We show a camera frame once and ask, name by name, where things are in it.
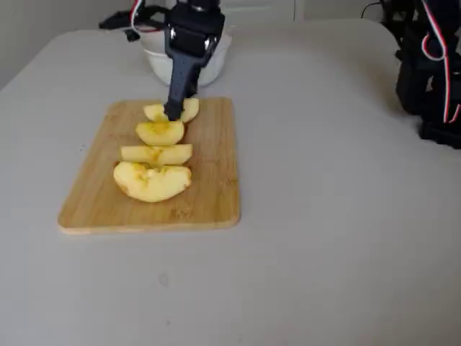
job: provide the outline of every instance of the apple slice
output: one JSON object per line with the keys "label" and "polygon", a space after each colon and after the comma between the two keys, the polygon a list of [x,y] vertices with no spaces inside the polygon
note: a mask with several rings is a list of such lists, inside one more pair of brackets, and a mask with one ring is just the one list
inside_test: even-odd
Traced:
{"label": "apple slice", "polygon": [[122,160],[142,162],[152,166],[183,164],[192,156],[192,144],[176,146],[123,146],[120,148]]}
{"label": "apple slice", "polygon": [[192,173],[181,166],[146,169],[142,164],[120,162],[114,168],[114,179],[127,196],[154,203],[187,189],[192,183]]}
{"label": "apple slice", "polygon": [[172,146],[184,136],[184,123],[140,123],[136,126],[136,133],[148,146]]}
{"label": "apple slice", "polygon": [[[181,121],[188,123],[192,121],[199,113],[200,102],[198,99],[185,99],[184,111],[181,114]],[[168,117],[165,114],[165,107],[163,105],[149,105],[144,107],[146,117],[155,123],[165,123]]]}

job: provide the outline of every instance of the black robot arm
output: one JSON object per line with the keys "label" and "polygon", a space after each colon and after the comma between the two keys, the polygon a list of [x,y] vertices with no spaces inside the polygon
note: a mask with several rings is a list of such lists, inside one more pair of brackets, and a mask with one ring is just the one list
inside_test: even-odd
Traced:
{"label": "black robot arm", "polygon": [[219,0],[178,2],[167,16],[165,51],[173,59],[173,74],[165,113],[170,120],[181,117],[185,97],[197,92],[206,67],[223,34],[225,17]]}

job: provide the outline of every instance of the bamboo cutting board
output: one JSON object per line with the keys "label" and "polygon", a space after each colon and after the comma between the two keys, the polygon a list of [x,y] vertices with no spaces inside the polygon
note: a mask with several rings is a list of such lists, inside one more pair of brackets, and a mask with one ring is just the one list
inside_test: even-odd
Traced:
{"label": "bamboo cutting board", "polygon": [[240,218],[232,101],[200,100],[198,116],[187,125],[181,143],[193,145],[192,185],[160,203],[125,195],[112,172],[121,160],[120,147],[142,145],[135,133],[147,121],[143,106],[156,100],[121,101],[108,110],[67,197],[58,223],[67,234],[102,234],[172,229],[216,229]]}

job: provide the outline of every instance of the table surface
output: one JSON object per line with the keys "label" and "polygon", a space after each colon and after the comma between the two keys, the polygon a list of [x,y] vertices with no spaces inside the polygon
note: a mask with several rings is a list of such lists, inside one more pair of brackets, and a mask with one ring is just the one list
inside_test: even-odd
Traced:
{"label": "table surface", "polygon": [[401,110],[362,20],[235,32],[200,96],[236,108],[242,218],[72,237],[56,216],[106,108],[166,97],[137,43],[72,32],[0,92],[0,343],[461,343],[461,156]]}

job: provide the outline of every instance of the apple flesh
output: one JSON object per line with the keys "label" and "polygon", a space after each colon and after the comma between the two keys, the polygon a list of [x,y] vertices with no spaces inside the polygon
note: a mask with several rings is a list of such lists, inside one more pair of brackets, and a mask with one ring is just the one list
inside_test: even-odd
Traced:
{"label": "apple flesh", "polygon": [[185,191],[192,183],[192,173],[180,166],[148,169],[142,164],[120,162],[114,168],[114,179],[127,196],[154,203]]}
{"label": "apple flesh", "polygon": [[122,160],[151,166],[184,164],[192,157],[192,144],[176,146],[123,146]]}
{"label": "apple flesh", "polygon": [[136,126],[136,133],[148,146],[173,146],[184,136],[184,123],[140,123]]}
{"label": "apple flesh", "polygon": [[[188,123],[192,121],[198,114],[200,109],[200,102],[198,99],[185,99],[184,111],[181,114],[181,121]],[[146,117],[155,123],[165,123],[168,116],[165,114],[165,107],[163,105],[149,105],[144,107]]]}

